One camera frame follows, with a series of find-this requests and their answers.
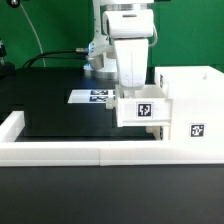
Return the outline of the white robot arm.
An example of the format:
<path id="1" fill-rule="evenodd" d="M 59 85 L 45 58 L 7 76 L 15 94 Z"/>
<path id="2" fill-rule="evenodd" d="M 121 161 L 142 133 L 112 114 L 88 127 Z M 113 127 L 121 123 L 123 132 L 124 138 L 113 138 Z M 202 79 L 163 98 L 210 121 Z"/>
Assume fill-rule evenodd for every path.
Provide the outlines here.
<path id="1" fill-rule="evenodd" d="M 114 79 L 125 97 L 146 82 L 148 53 L 158 42 L 155 0 L 92 0 L 94 37 L 89 43 L 86 75 Z"/>

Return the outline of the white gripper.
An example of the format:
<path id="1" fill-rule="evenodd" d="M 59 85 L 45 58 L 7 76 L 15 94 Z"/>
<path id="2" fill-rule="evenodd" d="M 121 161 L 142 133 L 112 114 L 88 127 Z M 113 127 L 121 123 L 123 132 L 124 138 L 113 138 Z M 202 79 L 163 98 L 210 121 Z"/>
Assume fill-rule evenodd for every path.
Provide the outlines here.
<path id="1" fill-rule="evenodd" d="M 148 39 L 115 40 L 114 47 L 119 84 L 124 87 L 123 97 L 134 98 L 134 89 L 142 88 L 146 80 Z"/>

